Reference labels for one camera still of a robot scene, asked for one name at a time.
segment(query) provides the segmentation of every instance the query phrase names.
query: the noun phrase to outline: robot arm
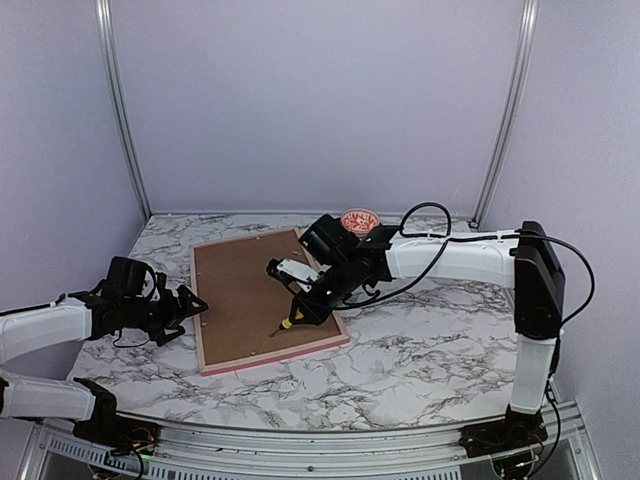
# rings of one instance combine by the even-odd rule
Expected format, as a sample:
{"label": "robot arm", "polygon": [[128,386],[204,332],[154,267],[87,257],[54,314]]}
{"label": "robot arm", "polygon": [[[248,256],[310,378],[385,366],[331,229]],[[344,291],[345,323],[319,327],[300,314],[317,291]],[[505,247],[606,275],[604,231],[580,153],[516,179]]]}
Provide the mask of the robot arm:
{"label": "robot arm", "polygon": [[[298,324],[319,325],[334,309],[345,309],[343,301],[357,288],[374,288],[380,281],[394,279],[419,280],[431,264],[430,277],[475,280],[515,289],[518,357],[506,419],[490,431],[483,425],[479,428],[487,431],[467,432],[469,438],[492,438],[486,442],[487,448],[469,448],[468,452],[481,455],[498,451],[496,445],[504,449],[528,445],[536,437],[546,439],[546,431],[540,427],[540,408],[547,380],[555,369],[565,276],[549,242],[535,238],[545,235],[542,227],[524,222],[520,231],[527,234],[510,230],[481,236],[457,233],[407,238],[398,226],[381,225],[361,241],[338,219],[325,215],[300,237],[300,243],[328,269],[314,277],[306,265],[296,271],[295,262],[275,259],[267,268],[267,273],[288,289],[293,282],[302,287],[295,293],[289,317],[280,330]],[[374,295],[356,305],[384,298]]]}
{"label": "robot arm", "polygon": [[[152,287],[143,294],[145,281]],[[166,288],[166,275],[146,263],[114,257],[107,278],[92,291],[0,313],[0,366],[25,353],[67,341],[96,340],[137,328],[161,346],[182,335],[182,320],[208,306],[186,286]],[[62,382],[0,370],[0,418],[61,417],[79,420],[74,433],[108,444],[122,430],[113,394],[83,379]]]}

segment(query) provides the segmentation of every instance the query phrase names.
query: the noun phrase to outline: red patterned bowl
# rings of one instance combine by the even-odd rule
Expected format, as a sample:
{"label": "red patterned bowl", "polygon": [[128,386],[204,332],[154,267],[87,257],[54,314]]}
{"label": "red patterned bowl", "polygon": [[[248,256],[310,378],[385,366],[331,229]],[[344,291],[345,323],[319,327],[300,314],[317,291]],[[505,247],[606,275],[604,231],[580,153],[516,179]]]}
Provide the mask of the red patterned bowl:
{"label": "red patterned bowl", "polygon": [[364,238],[375,227],[380,225],[378,216],[364,208],[352,208],[347,210],[340,217],[342,226],[355,233],[358,237]]}

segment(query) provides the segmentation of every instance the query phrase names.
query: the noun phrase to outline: marble table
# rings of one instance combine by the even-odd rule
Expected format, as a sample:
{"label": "marble table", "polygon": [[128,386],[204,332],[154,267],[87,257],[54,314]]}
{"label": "marble table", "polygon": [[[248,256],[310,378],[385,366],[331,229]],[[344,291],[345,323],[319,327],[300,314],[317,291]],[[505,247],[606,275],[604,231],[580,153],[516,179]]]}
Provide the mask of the marble table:
{"label": "marble table", "polygon": [[[131,256],[189,285],[189,246],[317,216],[153,217]],[[397,218],[383,222],[398,223]],[[411,228],[442,231],[439,220]],[[457,221],[456,231],[468,231]],[[387,288],[397,288],[394,283]],[[177,421],[288,430],[430,425],[504,413],[516,359],[512,312],[495,286],[426,279],[387,303],[344,312],[349,345],[280,363],[202,377],[193,321],[163,347],[117,349],[85,342],[69,377],[97,381],[119,408]],[[127,330],[122,343],[146,339]]]}

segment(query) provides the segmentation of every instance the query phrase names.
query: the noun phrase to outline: metal rail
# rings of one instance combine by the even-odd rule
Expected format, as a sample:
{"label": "metal rail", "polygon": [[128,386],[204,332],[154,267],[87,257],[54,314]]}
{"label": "metal rail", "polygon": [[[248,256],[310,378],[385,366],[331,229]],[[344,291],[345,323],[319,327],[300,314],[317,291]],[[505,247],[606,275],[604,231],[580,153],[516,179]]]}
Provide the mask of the metal rail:
{"label": "metal rail", "polygon": [[531,63],[531,48],[533,47],[533,35],[537,18],[538,0],[525,0],[507,103],[504,107],[500,130],[498,131],[496,143],[493,147],[489,170],[487,171],[482,192],[480,193],[480,199],[478,200],[476,211],[473,215],[473,222],[476,226],[481,226],[487,215],[491,199],[498,184],[500,171],[504,165],[509,139],[511,138],[511,132],[513,130],[513,123],[522,99],[527,72],[529,70],[529,64]]}
{"label": "metal rail", "polygon": [[[581,472],[585,472],[580,478],[597,479],[595,464],[587,462],[592,455],[577,405],[574,402],[562,404],[560,413],[562,438],[573,442],[575,449],[584,453],[582,458],[576,455],[576,461],[582,460]],[[555,415],[550,408],[543,414],[549,431],[548,443],[552,443],[557,433]],[[144,459],[144,478],[154,480],[352,477],[462,480],[460,468],[466,464],[488,463],[528,450],[467,458],[465,450],[458,446],[459,429],[469,423],[498,417],[431,427],[357,432],[253,430],[132,417],[152,420],[161,426],[153,456]],[[109,457],[108,448],[79,440],[73,437],[71,430],[69,422],[48,420],[35,429],[38,440],[32,444],[34,448],[45,445],[47,452],[114,472],[137,474],[139,465],[135,457]],[[40,478],[38,462],[33,461],[33,454],[30,458],[32,460],[21,477],[24,480]]]}
{"label": "metal rail", "polygon": [[127,109],[122,92],[122,82],[120,80],[120,70],[118,68],[118,56],[116,54],[116,44],[113,36],[113,26],[111,24],[111,5],[109,0],[96,0],[96,14],[98,17],[98,29],[100,31],[100,41],[104,55],[107,78],[109,80],[109,93],[113,102],[116,115],[120,141],[124,149],[127,161],[127,169],[131,177],[131,184],[145,222],[152,215],[149,197],[142,180],[142,172],[138,163],[138,155],[131,136],[131,127],[127,117]]}

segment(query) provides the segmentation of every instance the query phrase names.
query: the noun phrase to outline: purple wall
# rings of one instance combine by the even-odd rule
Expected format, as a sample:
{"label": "purple wall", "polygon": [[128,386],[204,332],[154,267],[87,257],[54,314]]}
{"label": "purple wall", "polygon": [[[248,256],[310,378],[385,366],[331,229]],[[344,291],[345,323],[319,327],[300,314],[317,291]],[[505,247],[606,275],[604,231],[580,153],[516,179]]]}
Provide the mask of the purple wall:
{"label": "purple wall", "polygon": [[112,3],[156,211],[473,213],[522,2]]}
{"label": "purple wall", "polygon": [[[86,289],[142,227],[93,2],[4,2],[0,15],[0,309]],[[64,377],[77,346],[8,369]]]}
{"label": "purple wall", "polygon": [[[640,3],[542,2],[508,158],[484,227],[537,219],[578,246],[598,285],[567,325],[558,385],[577,397],[603,478],[638,478],[640,454]],[[563,255],[567,311],[587,293]]]}

